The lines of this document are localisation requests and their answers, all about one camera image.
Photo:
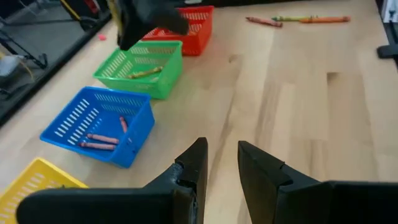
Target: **wood grain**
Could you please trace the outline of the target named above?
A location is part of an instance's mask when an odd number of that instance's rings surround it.
[[[246,16],[351,16],[345,24],[285,23]],[[39,140],[116,47],[102,31],[0,129],[0,190],[36,156],[92,187],[142,187],[198,137],[209,142],[205,223],[250,223],[239,181],[238,140],[319,180],[398,181],[398,73],[375,49],[387,44],[373,0],[300,1],[215,9],[200,57],[184,57],[156,124],[130,169]]]

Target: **green basket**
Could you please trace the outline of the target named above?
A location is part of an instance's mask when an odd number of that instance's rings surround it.
[[[116,49],[94,73],[108,88],[148,93],[166,99],[182,72],[181,41],[140,41],[127,51]],[[129,75],[163,66],[142,78]]]

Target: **basket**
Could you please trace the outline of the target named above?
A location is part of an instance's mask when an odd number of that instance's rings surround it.
[[[94,78],[117,90],[148,93],[166,99],[182,72],[180,41],[138,42],[128,51],[116,49],[94,73]],[[127,78],[163,66],[161,72],[142,78]]]
[[[213,6],[185,7],[179,11],[188,19],[188,35],[178,35],[167,29],[156,28],[144,36],[143,40],[181,40],[184,55],[200,55],[211,35]]]
[[[56,146],[120,167],[131,166],[154,123],[150,96],[128,91],[84,87],[41,134]],[[122,116],[128,126],[124,133]],[[87,134],[119,139],[113,151],[80,147],[80,142],[103,143]]]
[[[0,223],[17,223],[15,211],[19,202],[29,194],[38,190],[60,187],[87,188],[85,184],[45,159],[36,158],[0,197]]]

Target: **crayon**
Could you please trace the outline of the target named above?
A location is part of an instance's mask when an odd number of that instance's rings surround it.
[[[309,19],[311,17],[317,18],[318,16],[275,16],[272,18],[272,20],[280,22],[292,22],[292,21],[298,22],[302,19]]]
[[[122,128],[123,128],[123,132],[126,133],[127,132],[126,120],[122,116],[120,116],[119,119],[120,119],[120,124],[122,125]]]
[[[270,26],[274,26],[274,27],[282,27],[283,26],[283,23],[273,21],[272,19],[259,19],[259,18],[255,18],[255,17],[247,17],[246,19],[250,22],[256,22],[259,24],[265,24],[265,25],[270,25]]]
[[[89,143],[89,142],[81,142],[79,143],[80,147],[92,147],[94,149],[104,149],[104,150],[114,150],[116,148],[115,145],[111,144],[98,144],[98,143]]]
[[[308,18],[302,19],[302,23],[322,23],[322,22],[349,22],[351,20],[350,16],[343,17],[318,17],[318,18]]]
[[[87,134],[87,137],[90,139],[95,139],[103,142],[108,142],[108,143],[113,143],[113,144],[119,144],[119,140],[116,138],[109,138],[106,136],[101,136],[99,134]]]
[[[147,75],[152,75],[152,74],[154,74],[154,73],[161,72],[162,69],[163,69],[163,66],[159,66],[159,67],[153,68],[153,69],[148,70],[148,71],[137,72],[137,73],[135,73],[135,74],[129,75],[128,77],[129,77],[129,78],[142,78],[142,77],[145,77],[145,76],[147,76]]]

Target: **yellow basket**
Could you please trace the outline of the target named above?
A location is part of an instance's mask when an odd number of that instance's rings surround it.
[[[88,188],[79,180],[42,158],[36,158],[0,197],[0,224],[17,223],[15,211],[29,194],[48,188]]]

